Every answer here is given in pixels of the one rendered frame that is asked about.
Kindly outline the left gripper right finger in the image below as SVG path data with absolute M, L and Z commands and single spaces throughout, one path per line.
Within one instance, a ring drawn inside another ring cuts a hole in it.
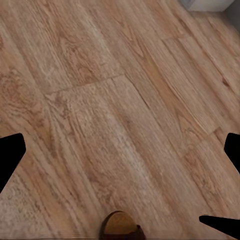
M 224 151 L 240 173 L 240 134 L 227 135 Z

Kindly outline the sandal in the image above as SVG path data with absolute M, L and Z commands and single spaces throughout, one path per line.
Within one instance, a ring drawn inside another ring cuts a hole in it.
M 129 214 L 115 211 L 103 221 L 99 240 L 145 240 L 145 234 Z

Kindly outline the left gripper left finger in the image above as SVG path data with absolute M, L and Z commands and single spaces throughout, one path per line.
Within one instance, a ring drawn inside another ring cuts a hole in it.
M 0 138 L 0 193 L 26 153 L 22 133 Z

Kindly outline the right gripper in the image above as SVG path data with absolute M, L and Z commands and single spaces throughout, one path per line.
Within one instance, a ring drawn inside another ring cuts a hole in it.
M 240 240 L 240 219 L 201 215 L 199 221 Z

